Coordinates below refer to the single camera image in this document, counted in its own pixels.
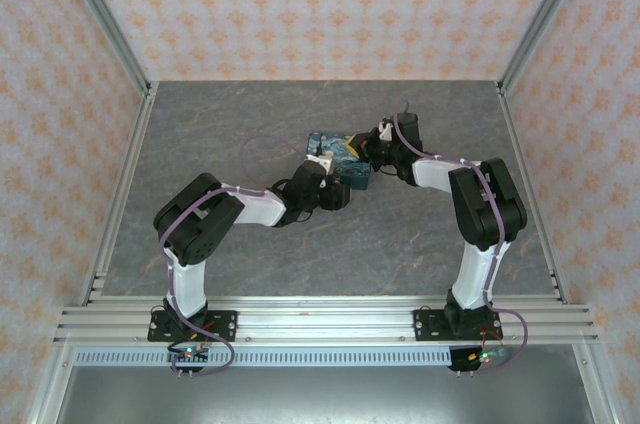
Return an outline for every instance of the black mounting plate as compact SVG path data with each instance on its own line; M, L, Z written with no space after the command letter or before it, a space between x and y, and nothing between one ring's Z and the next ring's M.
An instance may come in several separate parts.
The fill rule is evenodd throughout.
M208 331L229 342L236 340L236 330L238 328L237 311L207 311L204 322L206 324L212 321L213 324L210 328L207 328ZM149 342L198 342L205 339L205 336L191 329L185 331L183 327L176 324L166 310L158 309L151 312L151 322L149 323L149 333L147 334Z
M417 309L413 311L413 330L416 341L481 341L480 328L493 331L502 338L500 315L497 312L488 312L485 319L474 323L473 327L466 328L454 334L451 325L447 321L444 309ZM495 341L496 338L487 334L487 341Z

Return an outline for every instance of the wall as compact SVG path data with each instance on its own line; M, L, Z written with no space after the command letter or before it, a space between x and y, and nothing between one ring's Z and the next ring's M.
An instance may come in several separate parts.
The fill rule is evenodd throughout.
M1 0L0 422L97 250L139 95L83 0Z
M108 0L152 80L497 79L541 0Z
M509 94L571 299L595 306L629 422L640 416L639 2L565 0Z

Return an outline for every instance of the orange floral wallpaper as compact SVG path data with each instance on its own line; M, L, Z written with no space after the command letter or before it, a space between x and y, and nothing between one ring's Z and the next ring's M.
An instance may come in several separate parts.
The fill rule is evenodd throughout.
M151 80L497 79L541 0L108 0Z
M594 304L638 422L640 0L565 0L509 101L571 298Z
M0 0L0 422L97 250L139 95L83 0Z

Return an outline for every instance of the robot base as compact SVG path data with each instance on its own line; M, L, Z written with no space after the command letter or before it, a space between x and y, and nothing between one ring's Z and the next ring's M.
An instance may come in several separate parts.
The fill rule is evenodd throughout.
M200 328L206 327L205 330L229 342L236 340L237 311L212 311L205 307L192 316L189 321ZM166 299L164 300L164 309L151 312L151 322L147 334L149 342L201 342L206 339L206 336L185 326Z
M413 330L416 341L481 341L481 329L495 332L502 338L500 315L486 306L478 309L461 309L451 290L447 294L444 309L413 311ZM491 334L486 340L495 340Z

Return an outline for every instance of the enclosure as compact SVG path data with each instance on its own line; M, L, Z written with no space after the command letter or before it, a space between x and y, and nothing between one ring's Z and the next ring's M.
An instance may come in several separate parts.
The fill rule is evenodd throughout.
M639 0L2 7L3 422L637 422ZM406 106L425 150L499 157L522 197L494 285L517 362L456 379L479 341L417 338L464 241L451 196L373 172L339 211L233 226L204 285L238 312L236 362L175 379L147 341L156 213L203 172L270 187L311 133Z

